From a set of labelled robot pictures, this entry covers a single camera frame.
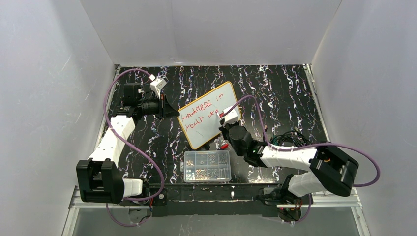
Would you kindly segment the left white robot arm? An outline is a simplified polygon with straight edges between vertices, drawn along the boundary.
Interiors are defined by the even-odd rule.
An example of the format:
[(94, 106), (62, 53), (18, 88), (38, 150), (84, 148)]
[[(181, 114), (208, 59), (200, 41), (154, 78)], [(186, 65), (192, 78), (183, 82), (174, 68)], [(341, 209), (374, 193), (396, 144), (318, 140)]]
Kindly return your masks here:
[(76, 166), (79, 191), (83, 202), (119, 204), (124, 199), (145, 201), (150, 198), (149, 185), (140, 178), (123, 178), (118, 170), (120, 155), (127, 138), (143, 116), (155, 115), (160, 120), (179, 116), (162, 92), (166, 81), (151, 82), (151, 97), (146, 98), (139, 83), (123, 87), (121, 105), (110, 118), (110, 125), (98, 147), (87, 160)]

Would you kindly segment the yellow framed whiteboard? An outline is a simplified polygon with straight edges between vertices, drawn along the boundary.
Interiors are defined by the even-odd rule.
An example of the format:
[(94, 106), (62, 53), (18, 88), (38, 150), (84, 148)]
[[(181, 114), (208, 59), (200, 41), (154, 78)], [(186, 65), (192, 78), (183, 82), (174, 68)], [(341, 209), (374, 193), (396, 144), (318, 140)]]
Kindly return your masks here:
[(192, 149), (220, 134), (218, 115), (235, 105), (232, 82), (227, 81), (179, 109), (179, 123)]

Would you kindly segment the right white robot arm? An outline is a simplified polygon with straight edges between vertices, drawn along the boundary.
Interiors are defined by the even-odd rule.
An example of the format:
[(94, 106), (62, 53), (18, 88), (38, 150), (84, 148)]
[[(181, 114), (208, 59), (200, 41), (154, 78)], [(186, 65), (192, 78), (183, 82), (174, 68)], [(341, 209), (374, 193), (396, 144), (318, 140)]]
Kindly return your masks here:
[(287, 167), (304, 170), (301, 175), (287, 176), (279, 195), (301, 198), (307, 194), (329, 191), (350, 195), (358, 162), (333, 144), (312, 147), (282, 147), (252, 138), (239, 122), (220, 122), (219, 130), (237, 156), (254, 167)]

